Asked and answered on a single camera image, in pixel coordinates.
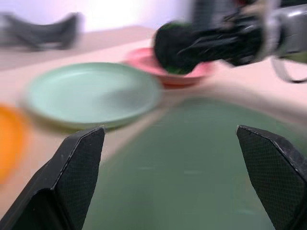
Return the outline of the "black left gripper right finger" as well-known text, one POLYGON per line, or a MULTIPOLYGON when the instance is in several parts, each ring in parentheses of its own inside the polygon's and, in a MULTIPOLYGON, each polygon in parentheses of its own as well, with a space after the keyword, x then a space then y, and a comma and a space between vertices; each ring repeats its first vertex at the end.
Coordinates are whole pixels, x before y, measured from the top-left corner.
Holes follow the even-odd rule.
POLYGON ((251 184, 277 230, 307 228, 307 158, 286 138, 238 125, 251 184))

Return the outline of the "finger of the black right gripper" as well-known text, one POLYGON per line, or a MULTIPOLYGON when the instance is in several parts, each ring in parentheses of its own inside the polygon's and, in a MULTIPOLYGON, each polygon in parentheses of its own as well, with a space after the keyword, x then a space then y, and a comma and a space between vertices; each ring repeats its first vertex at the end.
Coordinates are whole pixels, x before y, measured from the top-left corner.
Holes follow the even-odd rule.
POLYGON ((232 55, 230 46, 202 46, 191 44, 178 52, 180 66, 196 66, 202 62, 215 61, 232 55))
POLYGON ((189 48, 218 48, 232 45, 231 31, 226 29, 196 30, 193 32, 193 38, 189 48))

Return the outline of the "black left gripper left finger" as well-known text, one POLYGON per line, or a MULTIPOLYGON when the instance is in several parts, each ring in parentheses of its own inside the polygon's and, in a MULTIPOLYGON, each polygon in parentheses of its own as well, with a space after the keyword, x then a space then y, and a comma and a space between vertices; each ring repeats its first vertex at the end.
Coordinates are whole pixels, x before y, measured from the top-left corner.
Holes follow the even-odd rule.
POLYGON ((80 230, 91 203, 105 138, 103 127, 63 140, 0 221, 2 230, 80 230))

